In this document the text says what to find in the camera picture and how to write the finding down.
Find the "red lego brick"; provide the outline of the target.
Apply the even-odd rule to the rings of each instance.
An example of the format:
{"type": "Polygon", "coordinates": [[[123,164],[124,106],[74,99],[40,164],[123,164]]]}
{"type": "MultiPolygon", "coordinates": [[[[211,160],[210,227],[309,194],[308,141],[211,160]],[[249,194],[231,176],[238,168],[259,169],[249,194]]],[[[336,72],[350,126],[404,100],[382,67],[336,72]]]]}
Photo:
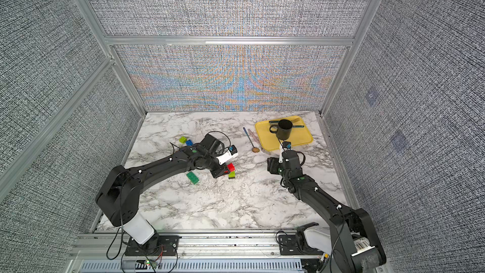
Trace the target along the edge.
{"type": "Polygon", "coordinates": [[[232,173],[232,172],[235,172],[236,168],[235,168],[235,166],[234,166],[234,164],[233,164],[233,163],[230,163],[230,164],[228,164],[228,165],[227,165],[227,170],[228,170],[230,173],[232,173]]]}

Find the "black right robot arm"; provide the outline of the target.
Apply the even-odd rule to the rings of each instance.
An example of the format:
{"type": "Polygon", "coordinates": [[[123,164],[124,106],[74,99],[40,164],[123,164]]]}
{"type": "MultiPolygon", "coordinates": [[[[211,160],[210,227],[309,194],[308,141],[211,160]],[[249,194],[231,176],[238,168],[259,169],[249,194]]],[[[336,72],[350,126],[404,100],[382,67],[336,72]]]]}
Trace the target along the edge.
{"type": "Polygon", "coordinates": [[[298,200],[308,204],[330,229],[329,264],[341,272],[365,272],[386,264],[386,254],[370,215],[352,209],[321,189],[303,173],[298,152],[287,150],[281,158],[267,159],[267,171],[282,177],[282,184],[298,200]]]}

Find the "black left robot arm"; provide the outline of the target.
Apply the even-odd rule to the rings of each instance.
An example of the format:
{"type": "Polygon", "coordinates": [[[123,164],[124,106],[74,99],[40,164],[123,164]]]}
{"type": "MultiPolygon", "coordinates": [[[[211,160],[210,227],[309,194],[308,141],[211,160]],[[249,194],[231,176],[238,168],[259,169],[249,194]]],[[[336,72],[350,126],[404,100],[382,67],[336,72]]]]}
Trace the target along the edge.
{"type": "Polygon", "coordinates": [[[116,166],[109,172],[95,202],[111,224],[121,227],[139,245],[156,237],[155,228],[139,211],[140,195],[152,186],[177,174],[207,169],[213,178],[233,171],[235,145],[226,146],[211,133],[199,143],[175,148],[167,157],[138,167],[116,166]]]}

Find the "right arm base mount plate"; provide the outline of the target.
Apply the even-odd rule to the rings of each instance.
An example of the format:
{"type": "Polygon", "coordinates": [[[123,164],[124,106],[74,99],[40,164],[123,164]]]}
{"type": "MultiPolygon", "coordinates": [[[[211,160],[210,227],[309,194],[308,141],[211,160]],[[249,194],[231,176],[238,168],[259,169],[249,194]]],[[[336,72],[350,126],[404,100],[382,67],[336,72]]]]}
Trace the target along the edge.
{"type": "Polygon", "coordinates": [[[302,255],[319,255],[324,253],[316,248],[311,248],[303,243],[303,240],[296,235],[287,235],[285,233],[278,233],[275,236],[276,242],[279,246],[280,254],[283,256],[302,256],[302,255]]]}

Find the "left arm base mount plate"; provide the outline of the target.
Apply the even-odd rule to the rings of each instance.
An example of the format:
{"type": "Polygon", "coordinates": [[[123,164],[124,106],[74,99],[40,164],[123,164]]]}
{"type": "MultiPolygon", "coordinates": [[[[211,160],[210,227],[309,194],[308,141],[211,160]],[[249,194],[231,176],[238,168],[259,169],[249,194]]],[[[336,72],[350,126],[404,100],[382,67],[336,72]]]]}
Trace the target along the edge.
{"type": "Polygon", "coordinates": [[[177,235],[155,235],[143,245],[130,238],[125,255],[130,257],[175,256],[180,238],[177,235]]]}

